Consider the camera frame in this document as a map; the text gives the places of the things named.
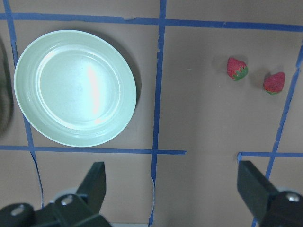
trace light green plate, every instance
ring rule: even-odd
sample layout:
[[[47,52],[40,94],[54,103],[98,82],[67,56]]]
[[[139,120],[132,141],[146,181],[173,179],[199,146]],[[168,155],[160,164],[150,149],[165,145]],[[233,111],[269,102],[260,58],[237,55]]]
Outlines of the light green plate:
[[[136,104],[132,72],[121,54],[92,34],[62,30],[34,40],[15,70],[15,94],[43,135],[73,147],[117,136]]]

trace red strawberry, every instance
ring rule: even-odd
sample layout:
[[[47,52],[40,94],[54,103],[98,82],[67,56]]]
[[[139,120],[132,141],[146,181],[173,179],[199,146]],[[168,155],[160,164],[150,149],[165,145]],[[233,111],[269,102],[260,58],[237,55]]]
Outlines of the red strawberry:
[[[227,61],[227,74],[234,80],[245,77],[248,73],[248,67],[245,62],[235,58],[229,58]]]
[[[275,95],[282,91],[285,82],[285,74],[278,72],[274,75],[264,78],[263,87],[271,95]]]

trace plate center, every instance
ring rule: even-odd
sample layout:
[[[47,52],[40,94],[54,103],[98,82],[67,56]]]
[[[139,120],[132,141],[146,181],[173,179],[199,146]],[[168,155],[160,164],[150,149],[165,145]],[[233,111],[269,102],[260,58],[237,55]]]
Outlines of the plate center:
[[[115,71],[90,51],[55,49],[44,57],[38,73],[45,108],[68,128],[94,128],[108,120],[119,103]]]

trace metal bolt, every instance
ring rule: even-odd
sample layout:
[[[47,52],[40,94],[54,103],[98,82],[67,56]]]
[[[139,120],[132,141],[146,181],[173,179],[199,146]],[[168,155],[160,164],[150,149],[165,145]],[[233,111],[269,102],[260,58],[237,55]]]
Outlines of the metal bolt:
[[[63,206],[66,206],[66,205],[70,204],[71,202],[72,202],[72,196],[71,195],[69,195],[69,196],[65,197],[63,200],[61,200],[61,204]]]
[[[300,197],[296,193],[288,193],[286,197],[290,202],[298,202],[300,200]]]
[[[24,206],[23,204],[21,204],[20,206],[14,208],[10,214],[11,216],[16,216],[18,214],[21,214],[23,211],[24,211]]]

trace white plate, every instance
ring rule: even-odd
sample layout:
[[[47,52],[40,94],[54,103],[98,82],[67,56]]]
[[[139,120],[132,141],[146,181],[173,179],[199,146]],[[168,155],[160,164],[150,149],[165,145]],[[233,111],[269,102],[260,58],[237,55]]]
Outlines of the white plate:
[[[117,136],[136,104],[134,77],[121,54],[101,38],[75,30],[34,40],[19,58],[14,85],[28,121],[73,147]]]

